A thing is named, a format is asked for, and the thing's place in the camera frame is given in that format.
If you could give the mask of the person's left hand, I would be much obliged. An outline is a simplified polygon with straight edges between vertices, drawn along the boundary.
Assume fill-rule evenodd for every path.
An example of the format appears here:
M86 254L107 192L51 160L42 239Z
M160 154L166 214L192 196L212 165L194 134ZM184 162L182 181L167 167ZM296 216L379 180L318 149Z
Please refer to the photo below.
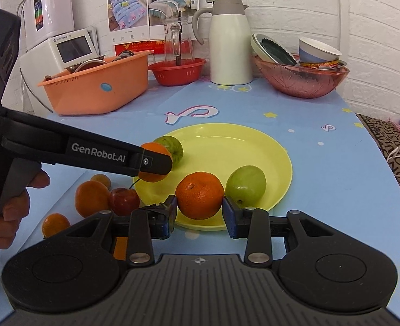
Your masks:
M8 249L20 227L20 222L30 211L30 196L25 189L20 196L11 198L0 215L0 249Z

